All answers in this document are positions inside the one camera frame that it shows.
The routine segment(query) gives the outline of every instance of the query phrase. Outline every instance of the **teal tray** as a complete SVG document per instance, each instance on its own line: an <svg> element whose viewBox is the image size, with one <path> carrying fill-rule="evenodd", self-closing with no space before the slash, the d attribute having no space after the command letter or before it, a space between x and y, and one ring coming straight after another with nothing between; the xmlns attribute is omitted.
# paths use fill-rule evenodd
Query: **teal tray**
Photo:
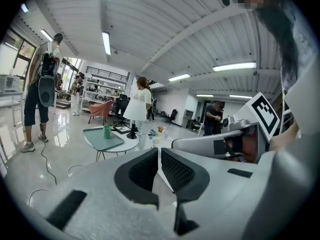
<svg viewBox="0 0 320 240"><path fill-rule="evenodd" d="M119 146L125 141L113 132L110 133L110 138L104 138L103 128L84 129L84 135L87 137L93 148L97 151L107 151L108 149Z"/></svg>

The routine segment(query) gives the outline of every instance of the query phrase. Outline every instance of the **corrugated metal ceiling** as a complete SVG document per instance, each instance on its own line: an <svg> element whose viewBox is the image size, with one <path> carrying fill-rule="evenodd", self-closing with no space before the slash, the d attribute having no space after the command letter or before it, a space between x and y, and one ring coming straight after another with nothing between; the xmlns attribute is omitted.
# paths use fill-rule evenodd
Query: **corrugated metal ceiling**
<svg viewBox="0 0 320 240"><path fill-rule="evenodd" d="M227 16L186 34L206 17L224 9L220 0L43 0L52 18L64 32L78 57L106 63L101 37L110 33L112 55L108 62L115 67L136 71L162 84L173 76L192 77L211 73L215 65L257 61L258 71L271 74L235 75L171 84L174 88L208 91L275 94L280 87L278 48L273 36L259 23L254 12ZM54 31L39 8L30 2L28 13L20 16L38 35L40 29ZM161 56L153 59L172 42ZM144 65L150 66L141 73Z"/></svg>

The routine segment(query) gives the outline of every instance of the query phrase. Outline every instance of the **black lamp base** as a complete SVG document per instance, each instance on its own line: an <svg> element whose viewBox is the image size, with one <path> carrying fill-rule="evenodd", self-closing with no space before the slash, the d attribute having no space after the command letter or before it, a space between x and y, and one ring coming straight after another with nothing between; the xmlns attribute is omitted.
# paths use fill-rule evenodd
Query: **black lamp base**
<svg viewBox="0 0 320 240"><path fill-rule="evenodd" d="M128 139L134 140L137 138L135 131L137 130L136 125L133 123L131 127L131 131L126 135Z"/></svg>

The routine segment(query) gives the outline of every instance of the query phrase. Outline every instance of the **window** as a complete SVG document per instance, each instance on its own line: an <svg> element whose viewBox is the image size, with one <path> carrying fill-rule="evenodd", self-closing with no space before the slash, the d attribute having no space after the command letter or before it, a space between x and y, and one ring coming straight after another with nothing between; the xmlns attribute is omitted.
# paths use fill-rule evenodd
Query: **window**
<svg viewBox="0 0 320 240"><path fill-rule="evenodd" d="M75 76L79 71L81 64L80 58L63 57L58 73L62 75L62 89L68 91L74 81Z"/></svg>
<svg viewBox="0 0 320 240"><path fill-rule="evenodd" d="M26 41L23 42L21 49L19 51L19 55L22 55L28 59L31 59L35 52L35 47L28 44Z"/></svg>
<svg viewBox="0 0 320 240"><path fill-rule="evenodd" d="M36 47L8 29L0 46L0 74L12 74L20 77L22 90Z"/></svg>

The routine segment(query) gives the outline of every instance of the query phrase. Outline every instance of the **black shorts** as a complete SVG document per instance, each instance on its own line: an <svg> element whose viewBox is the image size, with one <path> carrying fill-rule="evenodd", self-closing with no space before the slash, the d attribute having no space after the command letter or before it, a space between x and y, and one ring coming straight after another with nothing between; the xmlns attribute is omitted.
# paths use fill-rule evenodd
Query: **black shorts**
<svg viewBox="0 0 320 240"><path fill-rule="evenodd" d="M40 122L46 123L49 121L48 108L40 102L38 83L31 84L24 104L24 126L33 126L36 124L35 113L36 105L38 104L38 110L40 115Z"/></svg>

